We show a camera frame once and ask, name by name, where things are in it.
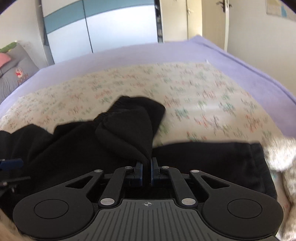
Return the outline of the grey padded headboard cushion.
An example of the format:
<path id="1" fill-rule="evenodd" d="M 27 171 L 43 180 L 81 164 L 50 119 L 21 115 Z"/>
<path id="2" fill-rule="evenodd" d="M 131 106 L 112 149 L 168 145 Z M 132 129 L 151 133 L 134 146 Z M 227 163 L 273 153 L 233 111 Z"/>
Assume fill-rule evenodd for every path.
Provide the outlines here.
<path id="1" fill-rule="evenodd" d="M 17 43 L 16 47 L 6 54 L 11 57 L 11 61 L 1 68 L 1 103 L 39 71 L 39 68 L 20 44 Z"/>

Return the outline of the white and teal wardrobe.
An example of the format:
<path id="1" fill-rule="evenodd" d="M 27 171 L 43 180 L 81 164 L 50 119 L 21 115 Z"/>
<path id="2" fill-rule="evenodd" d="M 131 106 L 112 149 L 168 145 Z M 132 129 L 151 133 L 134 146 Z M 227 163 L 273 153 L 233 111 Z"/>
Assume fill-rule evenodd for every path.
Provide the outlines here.
<path id="1" fill-rule="evenodd" d="M 54 63 L 158 42 L 154 1 L 42 1 Z"/>

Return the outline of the fluffy grey sleeve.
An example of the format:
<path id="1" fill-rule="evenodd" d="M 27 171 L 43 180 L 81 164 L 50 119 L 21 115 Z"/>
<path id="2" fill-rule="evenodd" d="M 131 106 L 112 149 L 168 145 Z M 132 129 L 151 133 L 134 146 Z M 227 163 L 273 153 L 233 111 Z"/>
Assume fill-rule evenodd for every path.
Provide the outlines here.
<path id="1" fill-rule="evenodd" d="M 280 230 L 282 240 L 295 240 L 295 139 L 273 137 L 263 141 L 268 167 L 280 172 L 290 210 Z"/>

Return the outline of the green plush toy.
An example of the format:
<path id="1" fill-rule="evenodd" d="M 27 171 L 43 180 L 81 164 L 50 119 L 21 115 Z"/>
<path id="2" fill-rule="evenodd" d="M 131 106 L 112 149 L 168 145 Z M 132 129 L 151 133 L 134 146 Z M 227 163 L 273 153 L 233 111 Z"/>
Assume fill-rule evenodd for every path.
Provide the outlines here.
<path id="1" fill-rule="evenodd" d="M 8 44 L 7 46 L 3 47 L 0 49 L 0 53 L 7 53 L 9 51 L 11 51 L 12 49 L 14 49 L 17 45 L 17 42 L 12 42 L 10 44 Z"/>

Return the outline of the lavender bed sheet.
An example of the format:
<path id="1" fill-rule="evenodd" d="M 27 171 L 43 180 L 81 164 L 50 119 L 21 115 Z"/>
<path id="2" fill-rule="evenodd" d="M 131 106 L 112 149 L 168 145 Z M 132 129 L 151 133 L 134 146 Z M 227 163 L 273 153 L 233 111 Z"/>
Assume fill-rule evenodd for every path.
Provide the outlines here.
<path id="1" fill-rule="evenodd" d="M 111 49 L 43 68 L 1 104 L 1 115 L 4 115 L 19 97 L 79 75 L 126 65 L 206 61 L 239 83 L 262 105 L 277 124 L 293 128 L 295 97 L 278 81 L 201 36 L 182 42 Z"/>

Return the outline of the floral bed cover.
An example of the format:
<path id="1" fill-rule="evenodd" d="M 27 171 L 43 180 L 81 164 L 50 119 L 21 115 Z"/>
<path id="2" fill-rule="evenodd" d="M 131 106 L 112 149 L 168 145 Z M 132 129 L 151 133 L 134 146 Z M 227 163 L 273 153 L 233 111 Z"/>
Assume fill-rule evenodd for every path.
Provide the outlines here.
<path id="1" fill-rule="evenodd" d="M 120 96 L 144 96 L 166 113 L 154 146 L 182 141 L 267 143 L 283 134 L 263 107 L 209 63 L 163 63 L 107 69 L 20 97 L 1 118 L 9 133 L 28 124 L 91 120 Z"/>

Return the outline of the pink striped pillow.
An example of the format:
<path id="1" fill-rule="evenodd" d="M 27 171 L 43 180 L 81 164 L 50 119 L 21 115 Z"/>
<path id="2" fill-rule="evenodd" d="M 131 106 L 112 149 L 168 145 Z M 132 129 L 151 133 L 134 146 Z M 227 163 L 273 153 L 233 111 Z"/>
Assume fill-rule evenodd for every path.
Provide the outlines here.
<path id="1" fill-rule="evenodd" d="M 0 53 L 0 68 L 11 61 L 11 57 L 6 53 Z"/>

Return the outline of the black pants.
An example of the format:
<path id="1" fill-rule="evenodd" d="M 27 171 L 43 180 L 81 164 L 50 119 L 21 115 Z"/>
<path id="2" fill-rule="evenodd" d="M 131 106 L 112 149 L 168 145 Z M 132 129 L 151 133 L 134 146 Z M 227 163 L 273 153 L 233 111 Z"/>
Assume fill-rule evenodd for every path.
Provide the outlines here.
<path id="1" fill-rule="evenodd" d="M 112 173 L 137 163 L 149 167 L 152 158 L 182 173 L 197 169 L 277 197 L 259 143 L 189 141 L 153 147 L 164 114 L 165 107 L 154 100 L 122 96 L 95 119 L 59 125 L 53 133 L 33 124 L 1 131 L 1 158 L 22 159 L 22 173 L 30 178 L 1 197 L 1 210 L 11 217 L 17 202 L 30 194 L 96 169 Z"/>

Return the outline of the wall poster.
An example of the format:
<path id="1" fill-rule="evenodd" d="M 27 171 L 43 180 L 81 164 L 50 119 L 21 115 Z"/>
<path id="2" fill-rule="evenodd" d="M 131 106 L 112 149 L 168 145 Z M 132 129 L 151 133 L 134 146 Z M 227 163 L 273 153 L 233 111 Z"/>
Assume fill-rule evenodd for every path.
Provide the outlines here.
<path id="1" fill-rule="evenodd" d="M 286 4 L 278 0 L 266 0 L 266 13 L 295 21 L 295 13 Z"/>

